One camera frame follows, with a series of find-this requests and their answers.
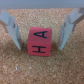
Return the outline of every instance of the block side face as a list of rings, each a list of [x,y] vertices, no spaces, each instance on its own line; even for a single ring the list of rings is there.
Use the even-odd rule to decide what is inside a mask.
[[[46,42],[46,43],[51,42],[52,28],[31,27],[28,40]]]
[[[28,54],[35,56],[50,56],[51,43],[27,41]]]

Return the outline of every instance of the letter block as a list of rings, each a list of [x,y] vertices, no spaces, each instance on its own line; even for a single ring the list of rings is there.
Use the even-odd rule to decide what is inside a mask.
[[[31,27],[27,39],[28,54],[50,56],[52,28]]]

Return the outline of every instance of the granular brown surface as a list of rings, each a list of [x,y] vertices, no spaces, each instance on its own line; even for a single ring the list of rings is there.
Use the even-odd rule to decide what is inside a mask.
[[[84,84],[84,21],[58,50],[60,26],[73,9],[6,10],[20,28],[22,50],[0,25],[0,84]],[[52,28],[50,57],[29,56],[27,38],[30,27]]]

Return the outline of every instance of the block top face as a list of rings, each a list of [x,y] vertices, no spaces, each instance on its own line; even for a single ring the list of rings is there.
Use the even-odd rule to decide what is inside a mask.
[[[51,42],[52,28],[31,27],[28,41]]]

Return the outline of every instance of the red rectangular block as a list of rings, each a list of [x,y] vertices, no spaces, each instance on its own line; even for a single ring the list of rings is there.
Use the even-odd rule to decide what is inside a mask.
[[[27,39],[29,55],[50,56],[52,29],[31,27]]]

